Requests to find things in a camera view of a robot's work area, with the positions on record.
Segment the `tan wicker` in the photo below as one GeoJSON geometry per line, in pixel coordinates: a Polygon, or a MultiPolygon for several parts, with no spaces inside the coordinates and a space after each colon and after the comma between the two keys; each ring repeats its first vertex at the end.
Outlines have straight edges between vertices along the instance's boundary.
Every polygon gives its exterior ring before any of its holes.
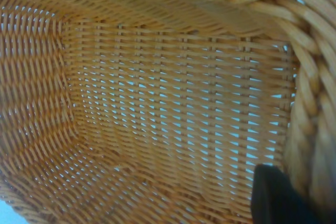
{"type": "Polygon", "coordinates": [[[336,0],[0,1],[0,195],[30,223],[252,223],[258,163],[336,207],[336,0]]]}

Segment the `wicker weave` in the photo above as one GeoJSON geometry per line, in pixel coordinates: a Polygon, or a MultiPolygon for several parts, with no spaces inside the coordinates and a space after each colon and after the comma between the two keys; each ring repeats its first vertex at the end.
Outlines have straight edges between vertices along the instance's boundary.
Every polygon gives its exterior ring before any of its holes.
{"type": "Polygon", "coordinates": [[[0,1],[0,195],[30,223],[252,223],[258,163],[335,208],[336,0],[0,1]]]}

